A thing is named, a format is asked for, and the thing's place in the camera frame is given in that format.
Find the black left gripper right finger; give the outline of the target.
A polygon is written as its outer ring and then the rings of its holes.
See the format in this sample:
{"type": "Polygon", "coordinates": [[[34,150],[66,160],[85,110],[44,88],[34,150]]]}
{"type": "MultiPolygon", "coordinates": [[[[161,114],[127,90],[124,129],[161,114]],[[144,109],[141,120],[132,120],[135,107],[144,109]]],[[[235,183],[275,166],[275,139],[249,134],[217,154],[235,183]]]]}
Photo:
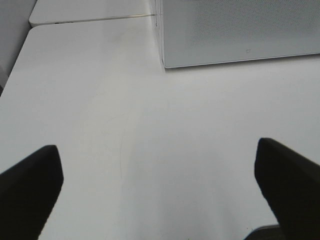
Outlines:
{"type": "Polygon", "coordinates": [[[318,164],[272,138],[261,138],[254,176],[286,239],[320,238],[318,164]]]}

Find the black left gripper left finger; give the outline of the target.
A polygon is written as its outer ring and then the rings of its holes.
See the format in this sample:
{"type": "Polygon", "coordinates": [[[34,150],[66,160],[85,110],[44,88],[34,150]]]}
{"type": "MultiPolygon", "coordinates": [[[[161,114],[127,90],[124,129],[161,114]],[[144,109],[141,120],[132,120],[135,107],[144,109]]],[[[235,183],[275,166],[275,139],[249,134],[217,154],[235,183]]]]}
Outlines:
{"type": "Polygon", "coordinates": [[[64,182],[56,145],[45,145],[0,175],[0,238],[39,238],[64,182]]]}

